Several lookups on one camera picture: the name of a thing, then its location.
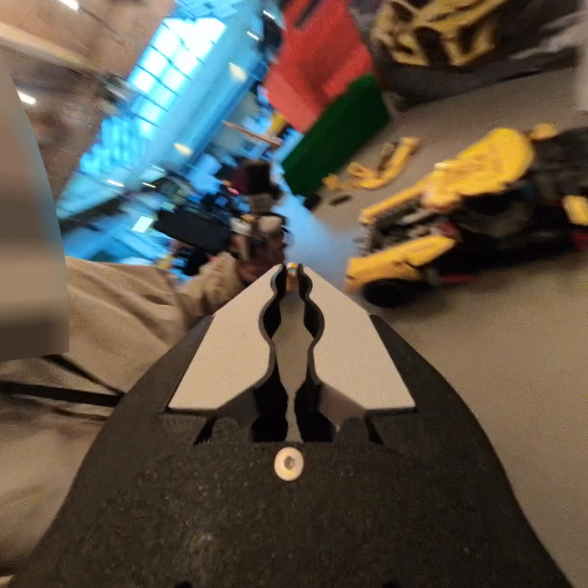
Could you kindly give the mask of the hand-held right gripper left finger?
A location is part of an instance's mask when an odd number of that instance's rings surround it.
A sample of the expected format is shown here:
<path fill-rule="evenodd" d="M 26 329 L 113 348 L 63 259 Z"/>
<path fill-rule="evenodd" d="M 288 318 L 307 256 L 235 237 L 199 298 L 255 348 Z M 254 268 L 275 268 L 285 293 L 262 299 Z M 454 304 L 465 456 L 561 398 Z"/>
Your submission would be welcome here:
<path fill-rule="evenodd" d="M 286 267 L 276 265 L 215 312 L 169 402 L 171 412 L 229 417 L 256 442 L 285 440 L 288 395 L 273 337 L 286 281 Z"/>

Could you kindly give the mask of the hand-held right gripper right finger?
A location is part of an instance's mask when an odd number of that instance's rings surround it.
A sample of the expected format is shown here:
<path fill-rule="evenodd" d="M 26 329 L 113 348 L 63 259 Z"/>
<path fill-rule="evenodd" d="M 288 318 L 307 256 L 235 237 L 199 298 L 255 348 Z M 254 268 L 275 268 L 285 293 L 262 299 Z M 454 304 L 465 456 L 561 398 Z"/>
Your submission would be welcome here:
<path fill-rule="evenodd" d="M 415 411 L 371 314 L 314 270 L 300 265 L 303 324 L 312 336 L 306 377 L 295 396 L 304 442 L 331 442 L 347 420 Z"/>

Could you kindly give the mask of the person's left forearm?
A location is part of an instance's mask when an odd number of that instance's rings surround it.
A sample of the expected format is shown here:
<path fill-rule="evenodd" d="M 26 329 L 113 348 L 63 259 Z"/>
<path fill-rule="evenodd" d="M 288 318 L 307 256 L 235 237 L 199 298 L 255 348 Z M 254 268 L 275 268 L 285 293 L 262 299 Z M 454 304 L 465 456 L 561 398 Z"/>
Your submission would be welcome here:
<path fill-rule="evenodd" d="M 142 372 L 202 318 L 245 289 L 238 261 L 220 254 L 184 282 L 156 266 L 65 257 L 70 342 L 63 358 L 115 384 Z"/>

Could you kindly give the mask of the person's left hand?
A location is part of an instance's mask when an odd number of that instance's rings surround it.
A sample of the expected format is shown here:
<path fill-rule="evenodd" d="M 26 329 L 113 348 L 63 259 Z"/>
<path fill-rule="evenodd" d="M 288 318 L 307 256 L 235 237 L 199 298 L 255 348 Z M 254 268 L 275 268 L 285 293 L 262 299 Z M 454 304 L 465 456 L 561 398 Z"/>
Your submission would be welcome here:
<path fill-rule="evenodd" d="M 257 253 L 249 260 L 237 259 L 236 272 L 239 279 L 249 285 L 259 279 L 276 265 L 285 264 L 286 238 L 283 234 L 275 234 L 257 249 Z"/>

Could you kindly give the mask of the green plastic bin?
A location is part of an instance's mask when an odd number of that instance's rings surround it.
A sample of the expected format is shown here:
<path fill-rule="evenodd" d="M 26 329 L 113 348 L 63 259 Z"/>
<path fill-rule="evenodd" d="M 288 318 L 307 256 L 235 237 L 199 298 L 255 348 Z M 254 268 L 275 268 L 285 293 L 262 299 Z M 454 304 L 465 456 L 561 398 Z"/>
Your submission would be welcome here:
<path fill-rule="evenodd" d="M 374 75 L 353 81 L 283 159 L 283 179 L 295 196 L 309 197 L 322 180 L 349 162 L 390 122 Z"/>

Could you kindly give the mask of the yellow brick body panel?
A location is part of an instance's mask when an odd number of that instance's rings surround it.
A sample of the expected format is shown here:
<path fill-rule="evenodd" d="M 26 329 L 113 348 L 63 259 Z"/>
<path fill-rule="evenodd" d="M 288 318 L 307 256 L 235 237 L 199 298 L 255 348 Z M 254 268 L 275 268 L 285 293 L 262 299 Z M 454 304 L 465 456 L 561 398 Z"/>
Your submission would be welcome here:
<path fill-rule="evenodd" d="M 347 168 L 347 173 L 353 178 L 353 185 L 367 190 L 387 186 L 402 173 L 421 142 L 417 137 L 402 137 L 396 142 L 385 143 L 372 168 L 352 162 Z"/>

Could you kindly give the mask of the red plastic bin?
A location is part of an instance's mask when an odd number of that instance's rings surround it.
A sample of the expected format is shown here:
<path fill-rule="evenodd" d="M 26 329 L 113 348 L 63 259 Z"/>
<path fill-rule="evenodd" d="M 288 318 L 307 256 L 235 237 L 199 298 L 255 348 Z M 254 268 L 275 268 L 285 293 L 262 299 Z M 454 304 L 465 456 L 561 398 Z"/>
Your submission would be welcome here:
<path fill-rule="evenodd" d="M 283 42 L 263 81 L 269 102 L 305 134 L 358 77 L 371 56 L 347 1 L 286 1 Z"/>

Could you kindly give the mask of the person's beige jacket torso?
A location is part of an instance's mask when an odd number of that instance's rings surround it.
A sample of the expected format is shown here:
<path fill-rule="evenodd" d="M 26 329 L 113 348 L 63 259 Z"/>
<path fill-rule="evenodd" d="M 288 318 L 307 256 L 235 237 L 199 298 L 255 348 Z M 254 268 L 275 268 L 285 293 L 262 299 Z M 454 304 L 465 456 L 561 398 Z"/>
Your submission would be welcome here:
<path fill-rule="evenodd" d="M 1 362 L 1 584 L 52 525 L 114 405 L 145 373 L 111 387 L 51 359 Z"/>

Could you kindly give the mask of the yellow toy brick car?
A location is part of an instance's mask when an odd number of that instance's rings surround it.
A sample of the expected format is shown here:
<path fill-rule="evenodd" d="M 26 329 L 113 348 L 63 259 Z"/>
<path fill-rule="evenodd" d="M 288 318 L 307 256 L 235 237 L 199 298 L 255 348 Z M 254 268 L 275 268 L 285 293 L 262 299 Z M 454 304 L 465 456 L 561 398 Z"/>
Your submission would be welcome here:
<path fill-rule="evenodd" d="M 587 250 L 587 126 L 497 128 L 361 211 L 345 290 L 377 307 Z"/>

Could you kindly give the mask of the car picture poster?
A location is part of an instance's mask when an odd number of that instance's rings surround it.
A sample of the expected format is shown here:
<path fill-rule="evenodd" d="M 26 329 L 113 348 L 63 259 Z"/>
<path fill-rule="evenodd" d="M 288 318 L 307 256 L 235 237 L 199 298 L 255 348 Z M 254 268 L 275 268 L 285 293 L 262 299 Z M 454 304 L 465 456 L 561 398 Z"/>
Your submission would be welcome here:
<path fill-rule="evenodd" d="M 383 91 L 423 104 L 574 65 L 583 1 L 381 1 L 366 30 Z"/>

